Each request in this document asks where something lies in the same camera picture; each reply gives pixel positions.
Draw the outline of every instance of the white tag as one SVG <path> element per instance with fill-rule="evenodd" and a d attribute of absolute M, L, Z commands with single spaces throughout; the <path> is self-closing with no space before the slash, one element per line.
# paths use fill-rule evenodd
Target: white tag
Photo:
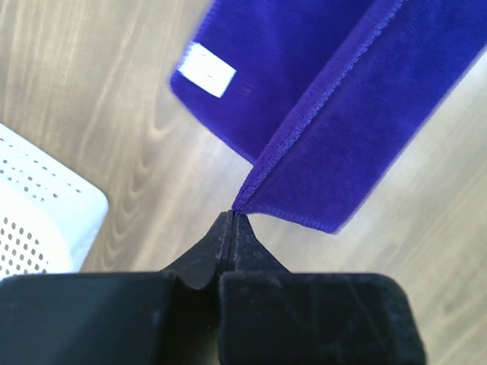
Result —
<path fill-rule="evenodd" d="M 177 69 L 185 78 L 216 97 L 227 90 L 236 70 L 199 43 L 188 46 L 184 60 Z"/>

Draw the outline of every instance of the table surface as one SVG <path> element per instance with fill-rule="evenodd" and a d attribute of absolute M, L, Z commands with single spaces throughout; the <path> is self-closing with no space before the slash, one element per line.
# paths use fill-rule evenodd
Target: table surface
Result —
<path fill-rule="evenodd" d="M 2 122 L 102 189 L 85 271 L 163 268 L 227 210 L 250 165 L 167 81 L 207 0 L 4 0 Z M 293 271 L 377 271 L 407 291 L 432 364 L 487 357 L 487 56 L 335 236 L 253 216 Z"/>

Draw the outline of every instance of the folded towel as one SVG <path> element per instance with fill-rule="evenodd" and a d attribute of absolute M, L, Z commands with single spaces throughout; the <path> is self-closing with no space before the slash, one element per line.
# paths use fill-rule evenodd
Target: folded towel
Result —
<path fill-rule="evenodd" d="M 171 86 L 255 161 L 235 210 L 334 232 L 485 45 L 485 19 L 485 0 L 221 0 L 193 42 L 234 70 L 223 94 L 179 71 Z"/>

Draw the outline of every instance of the perforated basket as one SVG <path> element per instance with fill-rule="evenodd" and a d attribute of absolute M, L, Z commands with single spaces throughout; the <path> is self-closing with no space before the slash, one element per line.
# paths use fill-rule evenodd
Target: perforated basket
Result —
<path fill-rule="evenodd" d="M 0 125 L 0 280 L 79 271 L 107 210 L 100 190 Z"/>

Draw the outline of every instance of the wooden table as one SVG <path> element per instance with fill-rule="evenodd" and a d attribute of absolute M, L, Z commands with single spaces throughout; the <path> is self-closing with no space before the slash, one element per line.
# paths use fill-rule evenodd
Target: wooden table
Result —
<path fill-rule="evenodd" d="M 250 165 L 167 86 L 206 0 L 1 2 L 3 123 L 100 187 L 86 271 L 163 268 Z M 407 290 L 432 364 L 487 358 L 487 56 L 336 236 L 255 216 L 294 271 L 378 271 Z"/>

